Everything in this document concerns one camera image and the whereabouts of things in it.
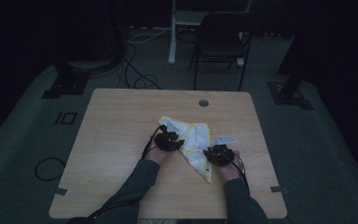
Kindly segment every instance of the floor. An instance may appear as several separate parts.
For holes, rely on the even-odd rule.
[[[131,30],[129,39],[161,31]],[[131,64],[144,76],[152,75],[147,78],[163,90],[191,90],[193,70],[188,70],[188,63],[194,35],[187,31],[178,34],[176,63],[168,64],[167,33],[149,40],[144,36],[133,39],[131,42],[144,43],[133,43],[136,54],[135,48],[128,46],[126,59],[133,56]],[[256,38],[241,89],[253,97],[278,180],[288,189],[283,195],[287,218],[270,223],[358,223],[358,167],[315,86],[300,85],[313,110],[275,105],[269,93],[268,81],[287,79],[275,74],[290,43],[278,36]],[[95,62],[73,64],[84,69]],[[66,219],[48,216],[59,179],[41,181],[34,176],[34,168],[45,158],[68,159],[95,89],[127,88],[122,81],[125,77],[132,86],[157,88],[147,80],[136,81],[139,75],[130,67],[126,72],[126,67],[124,62],[93,72],[82,95],[62,95],[60,99],[41,99],[57,76],[54,67],[34,80],[0,128],[0,223],[66,223]],[[235,66],[227,70],[222,64],[202,64],[198,90],[235,91],[240,72]],[[58,125],[60,113],[77,116],[72,125]],[[58,163],[40,168],[46,175],[62,172]]]

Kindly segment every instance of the white cloth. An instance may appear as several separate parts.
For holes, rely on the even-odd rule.
[[[211,145],[208,125],[185,123],[166,116],[162,116],[158,123],[165,126],[173,125],[176,128],[178,140],[185,140],[179,151],[206,181],[212,183],[212,164],[203,154],[203,150],[207,150]]]

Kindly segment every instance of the black cable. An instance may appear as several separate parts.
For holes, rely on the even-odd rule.
[[[121,68],[121,73],[117,72],[117,77],[118,77],[118,83],[116,85],[116,88],[118,88],[118,86],[120,85],[121,79],[123,78],[123,73],[124,73],[124,64],[123,64],[123,60],[120,60],[120,68]]]
[[[69,65],[72,68],[74,68],[75,71],[82,72],[82,73],[90,73],[92,76],[92,73],[95,73],[95,72],[108,71],[112,68],[118,68],[120,61],[121,60],[119,60],[119,59],[113,58],[110,60],[110,63],[103,64],[101,66],[93,67],[93,68],[81,68],[81,67],[76,67],[71,64],[69,64]]]
[[[242,169],[240,167],[237,166],[237,164],[234,163],[234,161],[232,161],[229,157],[227,157],[224,153],[222,153],[221,155],[223,155],[231,164],[234,165],[235,168],[237,168],[237,170],[241,173],[241,177],[243,179],[243,182],[245,184],[246,189],[248,190],[248,194],[251,195],[251,191],[249,190],[249,184],[248,184],[248,180],[246,179],[246,174],[245,174],[245,165],[243,164],[240,156],[238,156],[237,154],[234,153],[235,156],[237,156],[240,159],[240,162],[242,164]]]
[[[117,62],[117,66],[115,67],[115,69],[114,69],[113,71],[109,71],[111,68],[98,69],[98,70],[96,70],[96,71],[91,72],[89,78],[101,78],[101,77],[110,76],[110,75],[114,74],[115,72],[117,72],[118,69],[121,68],[122,65],[123,65],[122,60],[119,60],[119,61]],[[103,74],[103,75],[99,75],[99,76],[93,74],[93,73],[95,73],[95,72],[104,72],[104,71],[109,71],[109,72],[106,73],[106,74]]]
[[[176,39],[182,40],[182,41],[184,41],[184,42],[186,42],[186,43],[189,43],[189,44],[195,44],[195,43],[196,43],[195,40],[189,40],[189,39],[182,38],[182,37],[178,37],[178,36],[176,37]]]
[[[144,152],[142,153],[142,160],[145,158],[147,152],[149,152],[151,149],[155,148],[155,147],[152,147],[152,148],[149,148],[150,145],[152,144],[152,140],[154,139],[154,137],[156,136],[156,133],[158,132],[158,130],[161,128],[161,126],[158,126],[156,128],[156,130],[153,132],[153,135],[150,136],[150,140],[147,142],[146,146],[145,146],[145,149],[144,149]]]
[[[292,219],[290,219],[289,217],[285,217],[284,219],[286,219],[288,222],[290,222],[290,224],[295,224]]]
[[[165,33],[166,31],[168,31],[170,29],[169,28],[165,28],[161,33],[158,34],[140,34],[140,35],[135,35],[135,36],[129,36],[129,40],[127,40],[127,43],[129,44],[143,44],[146,43],[152,39],[156,39],[156,38],[166,38],[165,35],[170,38],[171,37],[171,33]],[[145,40],[143,41],[134,41],[135,38],[144,38]]]
[[[127,43],[127,45],[131,46],[134,50],[131,58],[129,60],[127,60],[126,58],[123,58],[124,61],[127,63],[126,68],[124,70],[124,78],[121,78],[123,80],[123,83],[125,83],[127,85],[128,89],[146,89],[152,86],[156,86],[159,90],[161,90],[161,87],[157,84],[158,79],[157,77],[153,76],[153,75],[143,75],[141,72],[139,72],[132,64],[132,60],[134,59],[135,55],[136,55],[136,47],[133,46],[132,44]],[[133,83],[133,86],[130,84],[129,80],[128,80],[128,70],[129,68],[132,68],[133,71],[135,71],[135,73],[139,76]],[[147,80],[148,82],[150,82],[151,84],[146,86],[146,82],[144,81]],[[139,82],[143,82],[144,86],[142,88],[139,87]]]
[[[34,175],[36,176],[36,178],[38,178],[39,180],[42,180],[42,181],[52,181],[52,180],[56,180],[56,179],[60,178],[62,176],[62,174],[54,176],[52,178],[45,178],[45,177],[40,176],[40,174],[37,172],[37,169],[45,161],[58,161],[63,166],[63,168],[65,168],[65,162],[63,162],[61,159],[56,158],[56,157],[46,158],[46,159],[38,162],[37,165],[34,167]]]
[[[130,204],[134,204],[134,203],[138,203],[140,202],[141,199],[136,199],[136,200],[133,200],[133,201],[130,201],[130,202],[124,202],[124,203],[115,203],[115,204],[112,204],[112,205],[108,205],[106,207],[102,207],[100,209],[98,209],[97,211],[93,212],[91,215],[89,215],[87,217],[87,221],[85,222],[85,224],[87,223],[93,223],[91,222],[95,217],[99,216],[101,213],[103,212],[106,212],[107,210],[110,210],[110,209],[114,209],[114,208],[117,208],[117,207],[122,207],[122,206],[126,206],[126,205],[130,205]]]

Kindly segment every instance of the wooden table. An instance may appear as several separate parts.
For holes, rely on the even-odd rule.
[[[86,217],[100,208],[132,172],[161,116],[206,122],[211,140],[236,138],[228,147],[241,152],[252,197],[268,217],[286,216],[282,194],[270,189],[279,184],[249,93],[115,89],[93,93],[59,185],[67,194],[55,195],[50,216]],[[139,218],[225,218],[222,186],[216,169],[209,184],[176,151],[141,200]]]

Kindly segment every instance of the person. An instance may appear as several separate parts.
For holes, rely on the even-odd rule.
[[[103,208],[112,205],[117,206],[101,212],[95,219],[95,223],[137,223],[139,201],[156,183],[160,165],[172,154],[172,152],[159,149],[154,141],[150,143],[145,158],[138,160],[131,175],[117,193],[107,200]],[[234,151],[234,153],[238,156],[240,155],[239,151]],[[234,162],[240,167],[241,164],[238,157],[235,157]],[[218,170],[225,182],[227,223],[267,223],[266,214],[258,202],[250,197],[238,169],[229,164],[218,167]]]

